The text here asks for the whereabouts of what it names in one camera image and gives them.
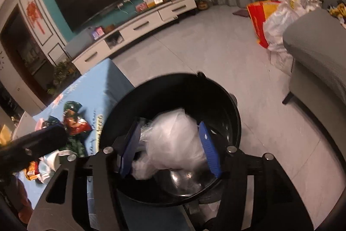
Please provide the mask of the grey sofa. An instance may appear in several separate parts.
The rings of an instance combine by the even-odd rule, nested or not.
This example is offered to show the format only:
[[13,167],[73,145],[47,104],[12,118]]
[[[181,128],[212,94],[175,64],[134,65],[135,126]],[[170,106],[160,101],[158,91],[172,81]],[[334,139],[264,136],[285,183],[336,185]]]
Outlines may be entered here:
[[294,59],[289,94],[345,153],[345,28],[327,11],[338,1],[345,0],[324,0],[322,8],[297,19],[285,30],[283,44]]

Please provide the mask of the light blue floral tablecloth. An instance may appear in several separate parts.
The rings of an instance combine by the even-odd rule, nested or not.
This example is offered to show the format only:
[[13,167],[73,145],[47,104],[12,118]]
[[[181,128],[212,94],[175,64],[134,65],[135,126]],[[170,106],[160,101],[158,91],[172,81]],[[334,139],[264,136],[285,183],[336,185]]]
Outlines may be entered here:
[[105,59],[79,77],[41,113],[34,115],[33,119],[46,121],[52,116],[62,121],[65,103],[80,103],[81,116],[92,127],[84,140],[86,155],[94,155],[99,150],[101,131],[111,110],[133,88],[114,62]]

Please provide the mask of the potted plants left of cabinet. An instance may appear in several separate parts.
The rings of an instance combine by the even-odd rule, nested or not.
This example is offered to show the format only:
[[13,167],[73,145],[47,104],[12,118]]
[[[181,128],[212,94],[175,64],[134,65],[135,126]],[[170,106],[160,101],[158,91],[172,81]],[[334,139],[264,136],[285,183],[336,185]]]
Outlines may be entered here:
[[52,81],[49,84],[47,84],[48,95],[54,95],[56,91],[58,91],[64,85],[67,84],[66,81],[75,78],[76,75],[77,69],[69,58],[60,61],[54,67]]

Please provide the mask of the green red snack wrapper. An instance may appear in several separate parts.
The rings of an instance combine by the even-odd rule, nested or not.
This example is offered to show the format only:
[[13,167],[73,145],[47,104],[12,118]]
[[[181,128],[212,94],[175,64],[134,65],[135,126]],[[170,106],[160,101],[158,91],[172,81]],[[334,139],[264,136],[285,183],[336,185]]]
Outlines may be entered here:
[[71,154],[86,157],[85,139],[91,132],[92,126],[79,113],[82,105],[75,101],[67,101],[63,108],[63,125],[67,132],[67,142],[59,149],[60,156]]

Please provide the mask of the white plastic bag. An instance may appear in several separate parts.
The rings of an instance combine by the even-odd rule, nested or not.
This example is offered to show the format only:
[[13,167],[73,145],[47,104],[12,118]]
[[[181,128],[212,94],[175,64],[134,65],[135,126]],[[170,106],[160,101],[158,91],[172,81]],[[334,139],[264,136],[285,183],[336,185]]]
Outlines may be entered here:
[[306,14],[306,10],[296,1],[281,2],[276,10],[263,24],[264,37],[271,52],[285,52],[283,34],[285,30],[299,17]]

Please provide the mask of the clear plastic bag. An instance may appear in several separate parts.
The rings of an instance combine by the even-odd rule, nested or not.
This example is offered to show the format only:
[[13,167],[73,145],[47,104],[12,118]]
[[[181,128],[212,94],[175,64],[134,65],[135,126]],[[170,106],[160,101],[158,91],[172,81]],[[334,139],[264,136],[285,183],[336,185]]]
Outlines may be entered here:
[[196,171],[207,161],[197,122],[182,108],[142,126],[137,150],[139,159],[132,162],[137,180],[150,179],[159,170]]

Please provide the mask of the white TV cabinet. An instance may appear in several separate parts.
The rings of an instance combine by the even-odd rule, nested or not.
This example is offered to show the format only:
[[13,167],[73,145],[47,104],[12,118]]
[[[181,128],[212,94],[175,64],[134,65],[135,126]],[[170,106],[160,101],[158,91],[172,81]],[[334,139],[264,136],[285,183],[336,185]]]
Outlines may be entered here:
[[195,0],[173,0],[143,12],[92,44],[72,63],[81,74],[137,39],[196,9]]

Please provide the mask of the red yellow shopping bag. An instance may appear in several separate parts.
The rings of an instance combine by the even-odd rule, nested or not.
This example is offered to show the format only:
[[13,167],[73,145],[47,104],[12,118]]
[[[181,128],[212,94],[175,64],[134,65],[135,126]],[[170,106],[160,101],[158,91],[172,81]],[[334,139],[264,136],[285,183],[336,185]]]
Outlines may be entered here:
[[263,24],[276,11],[279,4],[280,1],[265,0],[250,3],[246,7],[258,38],[258,44],[265,49],[269,44],[264,36]]

